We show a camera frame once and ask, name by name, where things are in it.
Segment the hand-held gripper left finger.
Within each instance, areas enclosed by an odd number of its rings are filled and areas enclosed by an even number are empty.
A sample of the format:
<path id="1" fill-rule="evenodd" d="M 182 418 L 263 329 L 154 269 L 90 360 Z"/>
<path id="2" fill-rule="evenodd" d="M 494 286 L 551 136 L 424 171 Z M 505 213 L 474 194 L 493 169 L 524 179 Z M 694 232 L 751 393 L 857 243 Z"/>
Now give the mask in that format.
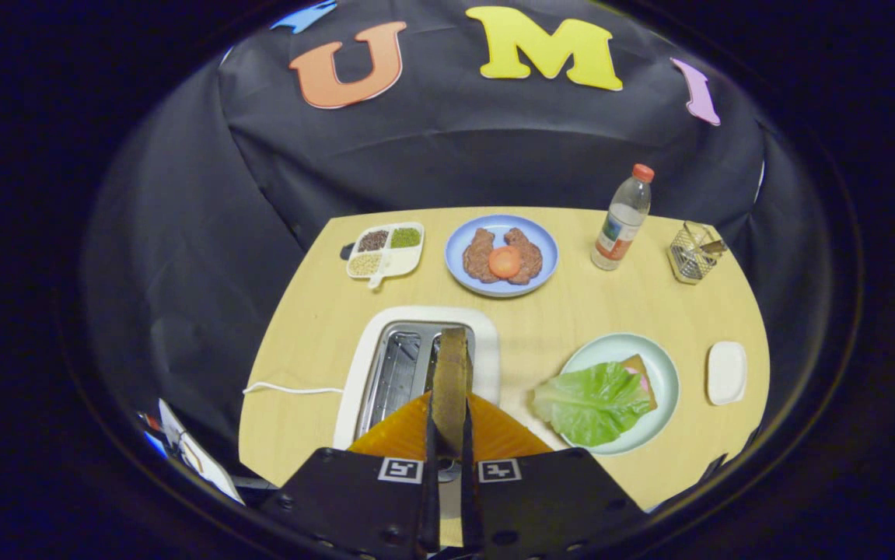
<path id="1" fill-rule="evenodd" d="M 328 554 L 425 559 L 440 549 L 437 432 L 429 394 L 404 405 L 418 415 L 420 457 L 322 447 L 261 507 Z"/>

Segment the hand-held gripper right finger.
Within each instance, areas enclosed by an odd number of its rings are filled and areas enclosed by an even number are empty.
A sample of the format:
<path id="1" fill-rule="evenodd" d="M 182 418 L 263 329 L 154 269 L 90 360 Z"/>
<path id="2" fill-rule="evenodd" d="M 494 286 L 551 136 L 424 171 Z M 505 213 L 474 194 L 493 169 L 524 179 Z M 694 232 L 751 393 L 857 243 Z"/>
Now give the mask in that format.
<path id="1" fill-rule="evenodd" d="M 474 394 L 464 423 L 463 544 L 479 559 L 586 559 L 630 547 L 646 512 L 584 449 L 476 461 Z"/>

